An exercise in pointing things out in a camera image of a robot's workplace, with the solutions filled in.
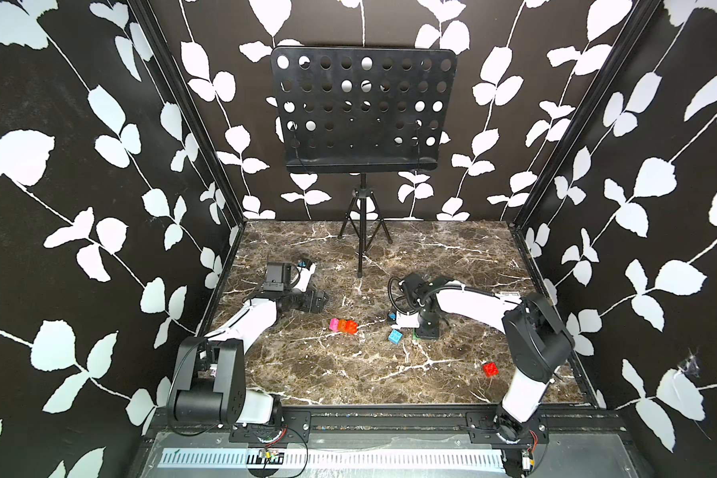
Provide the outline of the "black music stand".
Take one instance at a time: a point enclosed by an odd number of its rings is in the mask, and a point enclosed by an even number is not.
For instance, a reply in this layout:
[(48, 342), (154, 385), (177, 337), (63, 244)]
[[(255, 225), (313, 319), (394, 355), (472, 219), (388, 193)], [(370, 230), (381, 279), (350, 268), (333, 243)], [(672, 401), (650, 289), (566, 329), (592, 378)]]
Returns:
[(286, 169), (356, 173), (346, 216), (364, 257), (384, 217), (368, 226), (368, 175), (432, 171), (457, 70), (444, 49), (280, 46), (271, 56)]

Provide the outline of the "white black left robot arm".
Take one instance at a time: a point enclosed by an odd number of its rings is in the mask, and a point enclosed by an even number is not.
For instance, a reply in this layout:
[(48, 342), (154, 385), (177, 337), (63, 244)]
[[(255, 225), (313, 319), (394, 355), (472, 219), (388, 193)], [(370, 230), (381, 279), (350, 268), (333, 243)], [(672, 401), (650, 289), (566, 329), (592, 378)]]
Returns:
[(329, 295), (310, 288), (265, 292), (244, 303), (226, 325), (179, 346), (167, 419), (185, 425), (267, 425), (277, 400), (246, 386), (245, 355), (284, 312), (319, 314)]

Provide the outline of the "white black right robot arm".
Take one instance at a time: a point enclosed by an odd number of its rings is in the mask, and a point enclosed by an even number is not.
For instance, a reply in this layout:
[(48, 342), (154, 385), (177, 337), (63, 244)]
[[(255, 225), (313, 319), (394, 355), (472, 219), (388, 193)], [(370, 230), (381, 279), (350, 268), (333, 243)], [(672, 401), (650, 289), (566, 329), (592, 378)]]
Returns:
[(448, 277), (428, 281), (412, 273), (388, 280), (388, 300), (394, 326), (412, 329), (420, 340), (437, 340), (439, 323), (447, 315), (502, 333), (516, 372), (487, 429), (508, 444), (532, 433), (530, 423), (551, 379), (575, 348), (572, 334), (545, 296), (492, 294)]

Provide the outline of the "red lego brick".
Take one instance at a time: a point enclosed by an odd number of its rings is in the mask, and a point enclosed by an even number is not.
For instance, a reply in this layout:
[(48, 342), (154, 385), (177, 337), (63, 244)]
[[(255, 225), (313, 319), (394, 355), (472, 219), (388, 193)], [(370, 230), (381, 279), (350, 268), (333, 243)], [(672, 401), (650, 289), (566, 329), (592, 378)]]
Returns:
[(486, 362), (482, 366), (482, 370), (486, 376), (489, 376), (489, 378), (492, 378), (492, 376), (497, 376), (499, 374), (498, 366), (494, 364), (493, 362)]
[(350, 335), (355, 335), (358, 332), (358, 324), (351, 320), (346, 321), (345, 332)]

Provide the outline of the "black front mounting rail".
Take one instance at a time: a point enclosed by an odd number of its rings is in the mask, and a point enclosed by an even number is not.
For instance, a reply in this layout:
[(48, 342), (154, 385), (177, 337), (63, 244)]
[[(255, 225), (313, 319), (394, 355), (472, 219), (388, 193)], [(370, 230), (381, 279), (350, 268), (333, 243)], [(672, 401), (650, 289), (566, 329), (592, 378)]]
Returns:
[(617, 412), (589, 404), (541, 404), (530, 421), (505, 441), (499, 435), (495, 404), (430, 404), (430, 406), (276, 406), (274, 416), (288, 427), (286, 440), (317, 433), (383, 432), (402, 434), (466, 434), (473, 444), (528, 447), (548, 444), (562, 434), (626, 436)]

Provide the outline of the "white perforated strip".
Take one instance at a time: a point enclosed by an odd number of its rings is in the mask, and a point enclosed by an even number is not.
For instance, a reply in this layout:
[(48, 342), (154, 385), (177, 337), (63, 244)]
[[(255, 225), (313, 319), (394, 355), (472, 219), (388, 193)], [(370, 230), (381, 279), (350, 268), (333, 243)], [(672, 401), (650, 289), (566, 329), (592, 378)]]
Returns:
[(502, 453), (493, 449), (304, 450), (165, 448), (159, 469), (240, 470), (461, 470), (503, 473)]

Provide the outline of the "light blue lego brick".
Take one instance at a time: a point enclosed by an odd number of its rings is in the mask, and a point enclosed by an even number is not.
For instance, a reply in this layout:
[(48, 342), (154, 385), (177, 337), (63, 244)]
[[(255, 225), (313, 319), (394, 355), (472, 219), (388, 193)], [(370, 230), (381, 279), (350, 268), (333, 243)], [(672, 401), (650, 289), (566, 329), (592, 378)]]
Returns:
[(388, 340), (393, 344), (397, 345), (402, 340), (402, 333), (394, 330), (388, 336)]

